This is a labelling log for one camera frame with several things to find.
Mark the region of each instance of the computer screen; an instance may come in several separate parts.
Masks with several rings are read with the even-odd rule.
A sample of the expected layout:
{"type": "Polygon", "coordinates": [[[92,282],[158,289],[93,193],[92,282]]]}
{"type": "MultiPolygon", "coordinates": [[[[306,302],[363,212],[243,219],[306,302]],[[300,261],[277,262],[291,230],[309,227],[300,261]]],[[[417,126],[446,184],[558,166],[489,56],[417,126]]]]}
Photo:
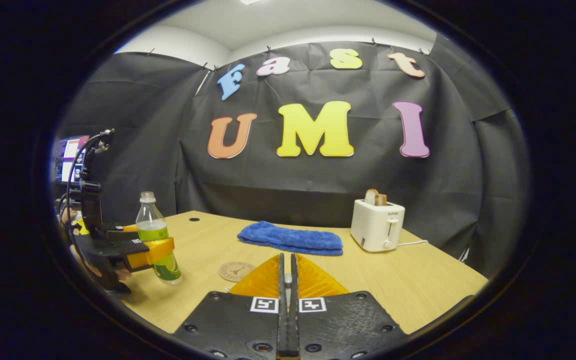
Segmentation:
{"type": "Polygon", "coordinates": [[[70,174],[73,166],[75,170],[72,172],[70,181],[78,182],[80,180],[86,151],[82,151],[78,159],[75,159],[75,156],[88,139],[88,135],[72,136],[55,142],[54,152],[52,153],[52,179],[55,182],[67,183],[68,174],[70,174]]]}

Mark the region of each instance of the plastic bottle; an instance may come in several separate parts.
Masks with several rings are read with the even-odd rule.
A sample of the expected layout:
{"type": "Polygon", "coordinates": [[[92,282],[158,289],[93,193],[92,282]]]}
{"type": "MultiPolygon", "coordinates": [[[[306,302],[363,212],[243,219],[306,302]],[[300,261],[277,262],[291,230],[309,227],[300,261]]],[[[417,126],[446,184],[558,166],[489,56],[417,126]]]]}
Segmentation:
{"type": "MultiPolygon", "coordinates": [[[[155,206],[155,200],[155,194],[153,192],[144,191],[141,193],[141,198],[139,199],[141,209],[139,209],[135,223],[137,224],[139,239],[142,242],[150,242],[169,237],[166,219],[164,219],[162,213],[157,209],[157,206],[155,206]]],[[[154,271],[155,274],[157,274],[157,278],[167,285],[176,285],[183,280],[177,260],[172,252],[162,259],[155,261],[154,271]]]]}

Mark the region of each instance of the coaster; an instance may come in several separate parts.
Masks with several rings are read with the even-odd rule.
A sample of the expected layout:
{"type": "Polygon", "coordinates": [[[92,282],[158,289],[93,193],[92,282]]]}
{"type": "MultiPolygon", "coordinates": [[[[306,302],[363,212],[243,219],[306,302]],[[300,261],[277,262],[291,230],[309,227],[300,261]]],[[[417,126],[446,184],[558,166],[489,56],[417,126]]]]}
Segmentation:
{"type": "Polygon", "coordinates": [[[227,281],[237,283],[242,280],[246,275],[250,274],[255,269],[254,266],[246,262],[232,261],[219,267],[219,276],[227,281]]]}

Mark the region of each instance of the blue letter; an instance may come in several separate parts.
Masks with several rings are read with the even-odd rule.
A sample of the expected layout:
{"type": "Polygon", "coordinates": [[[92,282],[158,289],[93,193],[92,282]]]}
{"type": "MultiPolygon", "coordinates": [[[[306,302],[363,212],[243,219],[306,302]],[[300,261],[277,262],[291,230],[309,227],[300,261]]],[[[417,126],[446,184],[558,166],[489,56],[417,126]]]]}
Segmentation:
{"type": "Polygon", "coordinates": [[[226,75],[222,76],[221,79],[217,80],[217,84],[221,85],[221,89],[223,90],[221,100],[228,99],[228,96],[233,95],[233,93],[240,88],[240,85],[235,84],[235,82],[242,80],[242,73],[239,71],[243,68],[244,64],[238,64],[232,70],[228,71],[226,75]]]}

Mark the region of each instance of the blue towel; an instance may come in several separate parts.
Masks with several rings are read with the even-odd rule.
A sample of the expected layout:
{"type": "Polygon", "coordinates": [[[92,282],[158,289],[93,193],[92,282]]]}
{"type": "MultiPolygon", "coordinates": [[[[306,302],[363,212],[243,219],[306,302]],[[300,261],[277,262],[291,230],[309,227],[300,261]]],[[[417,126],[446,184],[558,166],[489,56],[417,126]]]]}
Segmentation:
{"type": "Polygon", "coordinates": [[[244,243],[311,255],[342,255],[341,238],[328,231],[292,230],[259,221],[237,235],[244,243]]]}

